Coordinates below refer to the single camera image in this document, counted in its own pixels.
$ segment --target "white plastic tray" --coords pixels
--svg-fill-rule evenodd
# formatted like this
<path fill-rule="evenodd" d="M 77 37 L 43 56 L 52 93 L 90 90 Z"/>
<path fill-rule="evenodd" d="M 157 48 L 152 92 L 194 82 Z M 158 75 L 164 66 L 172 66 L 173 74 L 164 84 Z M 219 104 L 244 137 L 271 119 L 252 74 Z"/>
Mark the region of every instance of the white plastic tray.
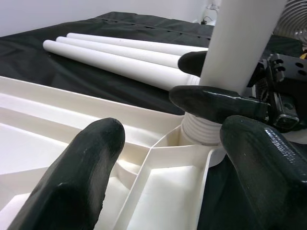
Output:
<path fill-rule="evenodd" d="M 106 117 L 124 125 L 126 143 L 95 229 L 196 229 L 208 169 L 224 151 L 178 146 L 183 116 L 0 77 L 0 230 L 74 136 Z"/>

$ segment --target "black fabric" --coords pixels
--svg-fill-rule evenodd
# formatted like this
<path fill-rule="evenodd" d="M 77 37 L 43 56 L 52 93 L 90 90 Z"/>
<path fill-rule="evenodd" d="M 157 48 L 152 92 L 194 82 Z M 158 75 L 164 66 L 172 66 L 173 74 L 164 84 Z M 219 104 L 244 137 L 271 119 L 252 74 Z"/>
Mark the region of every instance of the black fabric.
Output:
<path fill-rule="evenodd" d="M 213 27 L 209 25 L 111 12 L 89 20 L 0 38 L 0 75 L 182 115 L 183 111 L 169 101 L 168 92 L 48 53 L 42 43 L 72 32 L 208 47 L 212 31 Z M 263 58 L 270 53 L 298 57 L 301 46 L 294 39 L 273 36 Z M 222 163 L 209 169 L 198 230 L 255 229 L 252 214 L 246 213 L 247 208 L 248 203 L 234 168 L 225 158 Z M 246 216 L 250 218 L 245 224 L 234 227 L 237 219 Z"/>

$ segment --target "white wall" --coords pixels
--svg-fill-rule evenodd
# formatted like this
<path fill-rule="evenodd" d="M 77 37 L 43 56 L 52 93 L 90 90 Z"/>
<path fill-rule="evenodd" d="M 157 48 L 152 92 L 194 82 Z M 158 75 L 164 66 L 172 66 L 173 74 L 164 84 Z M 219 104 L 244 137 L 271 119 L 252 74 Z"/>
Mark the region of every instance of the white wall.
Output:
<path fill-rule="evenodd" d="M 192 22 L 208 0 L 0 0 L 0 36 L 83 20 L 111 12 L 134 12 Z"/>

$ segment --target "white plastic tube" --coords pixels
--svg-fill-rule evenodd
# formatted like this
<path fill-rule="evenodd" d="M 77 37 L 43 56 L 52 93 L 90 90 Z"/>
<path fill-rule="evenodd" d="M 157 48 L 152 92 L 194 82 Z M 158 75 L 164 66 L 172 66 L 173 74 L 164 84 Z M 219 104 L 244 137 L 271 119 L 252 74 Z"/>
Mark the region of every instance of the white plastic tube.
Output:
<path fill-rule="evenodd" d="M 200 85 L 241 94 L 286 2 L 287 0 L 224 0 L 203 65 Z M 218 144 L 220 126 L 186 114 L 181 132 L 196 143 Z"/>
<path fill-rule="evenodd" d="M 160 53 L 173 54 L 173 55 L 184 55 L 188 52 L 192 51 L 206 51 L 208 48 L 196 47 L 196 46 L 183 46 L 183 45 L 175 45 L 169 43 L 159 43 L 159 42 L 148 42 L 148 41 L 140 41 L 140 40 L 131 40 L 124 38 L 116 38 L 116 37 L 103 37 L 103 36 L 95 36 L 95 35 L 87 35 L 87 34 L 74 34 L 69 33 L 67 37 L 76 38 L 81 40 L 100 42 L 113 44 L 117 46 L 126 46 L 137 49 L 145 49 L 156 51 Z"/>
<path fill-rule="evenodd" d="M 164 90 L 197 85 L 199 78 L 179 69 L 46 40 L 45 50 Z"/>
<path fill-rule="evenodd" d="M 106 43 L 91 42 L 91 41 L 85 41 L 69 37 L 58 37 L 56 41 L 73 46 L 79 46 L 83 48 L 106 52 L 109 54 L 115 54 L 127 58 L 152 62 L 173 68 L 178 68 L 178 60 L 180 58 L 180 56 L 178 55 L 159 53 L 150 50 L 136 49 L 131 47 L 116 46 Z"/>

